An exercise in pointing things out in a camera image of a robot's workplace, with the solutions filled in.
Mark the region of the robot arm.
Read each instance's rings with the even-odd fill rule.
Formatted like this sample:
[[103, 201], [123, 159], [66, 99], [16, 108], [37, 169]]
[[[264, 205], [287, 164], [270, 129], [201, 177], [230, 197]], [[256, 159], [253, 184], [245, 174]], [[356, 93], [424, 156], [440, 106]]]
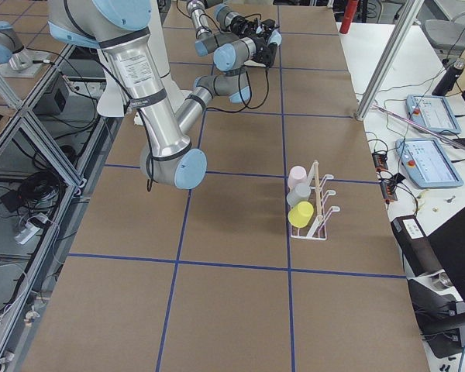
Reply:
[[195, 50], [200, 57], [244, 38], [268, 41], [275, 27], [273, 20], [262, 20], [260, 14], [250, 19], [223, 1], [186, 1], [186, 11], [195, 28]]
[[105, 116], [137, 111], [147, 145], [140, 167], [150, 183], [190, 190], [203, 180], [206, 155], [194, 148], [190, 128], [218, 96], [247, 108], [251, 90], [246, 62], [274, 63], [281, 35], [272, 19], [248, 19], [221, 1], [189, 1], [195, 49], [212, 55], [217, 74], [197, 78], [184, 95], [173, 82], [154, 1], [51, 1], [50, 34], [77, 47], [96, 49], [115, 81], [98, 104]]

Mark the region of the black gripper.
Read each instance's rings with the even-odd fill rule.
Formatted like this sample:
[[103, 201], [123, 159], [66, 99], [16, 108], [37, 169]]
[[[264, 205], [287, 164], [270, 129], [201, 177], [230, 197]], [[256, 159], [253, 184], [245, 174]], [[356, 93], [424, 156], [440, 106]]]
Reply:
[[282, 36], [278, 31], [272, 31], [265, 35], [253, 38], [256, 51], [253, 61], [264, 65], [266, 68], [273, 66], [278, 47], [281, 45]]
[[238, 37], [251, 37], [263, 35], [267, 25], [259, 19], [253, 21], [240, 19], [236, 22], [236, 35]]

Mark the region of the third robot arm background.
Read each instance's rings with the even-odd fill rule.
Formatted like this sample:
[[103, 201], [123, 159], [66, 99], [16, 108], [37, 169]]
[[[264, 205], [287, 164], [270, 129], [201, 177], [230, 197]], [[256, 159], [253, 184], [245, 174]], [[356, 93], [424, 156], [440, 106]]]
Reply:
[[24, 49], [24, 45], [12, 25], [6, 21], [0, 21], [0, 64], [8, 63], [13, 54]]

